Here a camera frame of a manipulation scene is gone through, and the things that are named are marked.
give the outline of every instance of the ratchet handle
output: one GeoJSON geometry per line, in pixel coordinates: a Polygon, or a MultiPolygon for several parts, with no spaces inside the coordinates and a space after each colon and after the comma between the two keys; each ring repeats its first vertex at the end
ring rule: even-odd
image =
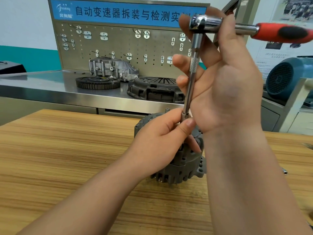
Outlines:
{"type": "Polygon", "coordinates": [[[307,43],[313,39],[313,30],[278,23],[258,23],[253,39],[279,43],[307,43]]]}

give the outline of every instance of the white wall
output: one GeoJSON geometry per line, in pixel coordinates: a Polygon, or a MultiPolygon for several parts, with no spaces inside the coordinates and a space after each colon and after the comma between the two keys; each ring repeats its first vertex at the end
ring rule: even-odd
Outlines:
{"type": "MultiPolygon", "coordinates": [[[[158,1],[210,3],[221,9],[230,0],[158,1]]],[[[57,50],[48,0],[0,0],[0,20],[0,45],[57,50]]]]}

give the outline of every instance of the logo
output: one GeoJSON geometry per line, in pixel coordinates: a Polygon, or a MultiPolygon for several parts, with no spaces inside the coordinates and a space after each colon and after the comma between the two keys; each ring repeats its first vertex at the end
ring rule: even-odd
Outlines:
{"type": "Polygon", "coordinates": [[[67,4],[58,4],[57,9],[61,11],[71,11],[71,8],[67,7],[67,4]]]}

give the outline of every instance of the wooden table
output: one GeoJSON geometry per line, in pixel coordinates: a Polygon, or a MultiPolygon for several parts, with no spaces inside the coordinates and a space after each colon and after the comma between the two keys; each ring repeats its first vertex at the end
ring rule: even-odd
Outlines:
{"type": "MultiPolygon", "coordinates": [[[[138,119],[41,110],[0,127],[0,234],[15,234],[116,160],[138,119]]],[[[306,219],[313,211],[313,137],[266,133],[306,219]]],[[[212,234],[206,178],[145,179],[111,234],[212,234]]]]}

